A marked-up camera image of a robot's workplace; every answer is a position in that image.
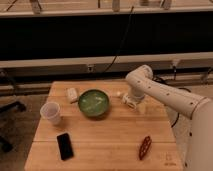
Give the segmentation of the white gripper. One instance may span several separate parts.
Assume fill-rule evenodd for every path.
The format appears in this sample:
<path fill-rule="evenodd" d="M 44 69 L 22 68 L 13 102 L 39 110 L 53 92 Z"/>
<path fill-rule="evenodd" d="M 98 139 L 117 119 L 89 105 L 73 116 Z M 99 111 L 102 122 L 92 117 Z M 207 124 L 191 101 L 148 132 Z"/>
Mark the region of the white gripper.
<path fill-rule="evenodd" d="M 122 102 L 129 107 L 136 109 L 137 105 L 144 99 L 145 94 L 135 88 L 130 88 L 127 93 L 122 96 Z"/>

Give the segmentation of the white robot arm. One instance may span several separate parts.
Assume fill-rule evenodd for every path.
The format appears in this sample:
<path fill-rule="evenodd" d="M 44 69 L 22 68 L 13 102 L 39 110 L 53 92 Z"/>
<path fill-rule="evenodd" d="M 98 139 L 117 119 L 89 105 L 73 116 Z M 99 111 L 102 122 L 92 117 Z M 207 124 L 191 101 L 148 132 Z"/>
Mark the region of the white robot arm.
<path fill-rule="evenodd" d="M 136 106 L 149 95 L 192 120 L 184 171 L 213 171 L 213 99 L 155 82 L 148 65 L 125 80 L 130 87 L 123 95 L 126 104 Z"/>

